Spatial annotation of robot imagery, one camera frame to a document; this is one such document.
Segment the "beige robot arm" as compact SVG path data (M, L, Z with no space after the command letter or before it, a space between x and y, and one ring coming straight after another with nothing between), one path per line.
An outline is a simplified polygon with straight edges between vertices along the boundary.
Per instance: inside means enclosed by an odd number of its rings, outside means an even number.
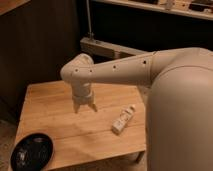
M213 171L213 51L160 50L99 64L81 53L60 75L77 104L94 99L93 83L147 86L147 171Z

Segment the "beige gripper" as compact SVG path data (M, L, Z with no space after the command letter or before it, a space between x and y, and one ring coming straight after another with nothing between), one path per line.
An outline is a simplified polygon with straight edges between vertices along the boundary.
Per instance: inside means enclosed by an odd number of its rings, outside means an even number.
M80 109L80 105L88 104L88 106L93 109L95 112L98 111L97 106L93 103L94 102L94 93L90 91L86 95L73 95L72 96L74 112L78 113Z

